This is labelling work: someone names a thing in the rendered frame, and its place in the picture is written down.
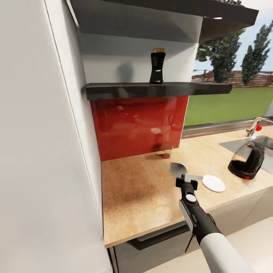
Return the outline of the bottle of coffee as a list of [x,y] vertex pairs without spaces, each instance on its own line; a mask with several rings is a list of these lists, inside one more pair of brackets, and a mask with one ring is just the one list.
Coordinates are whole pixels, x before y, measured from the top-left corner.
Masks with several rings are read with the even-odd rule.
[[152,73],[150,77],[150,83],[163,83],[163,66],[165,58],[166,53],[164,48],[153,49],[153,53],[151,53]]

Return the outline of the saucer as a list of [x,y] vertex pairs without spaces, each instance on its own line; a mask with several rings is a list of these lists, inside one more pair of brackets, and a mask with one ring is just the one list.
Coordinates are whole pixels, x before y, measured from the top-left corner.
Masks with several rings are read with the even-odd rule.
[[215,176],[206,175],[202,180],[204,185],[213,191],[224,191],[225,184]]

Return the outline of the paper coffee filter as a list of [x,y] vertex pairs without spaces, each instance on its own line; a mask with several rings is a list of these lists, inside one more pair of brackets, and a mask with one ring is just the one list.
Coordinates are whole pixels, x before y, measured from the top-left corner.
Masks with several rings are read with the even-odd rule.
[[170,172],[171,174],[177,178],[185,178],[185,174],[187,173],[187,166],[186,163],[170,163]]

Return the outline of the electric kettle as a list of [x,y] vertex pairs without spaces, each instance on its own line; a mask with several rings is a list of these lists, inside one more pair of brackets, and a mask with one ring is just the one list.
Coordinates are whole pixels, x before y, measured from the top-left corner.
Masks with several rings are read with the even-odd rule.
[[264,160],[264,146],[253,141],[242,145],[232,157],[228,169],[234,175],[253,179]]

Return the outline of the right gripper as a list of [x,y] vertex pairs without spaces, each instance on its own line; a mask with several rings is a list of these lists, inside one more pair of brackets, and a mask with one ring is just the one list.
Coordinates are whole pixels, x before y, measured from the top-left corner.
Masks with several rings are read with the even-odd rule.
[[184,178],[177,177],[176,179],[176,187],[181,188],[181,190],[185,187],[192,188],[193,190],[197,190],[198,182],[196,180],[191,180],[191,183],[185,182]]

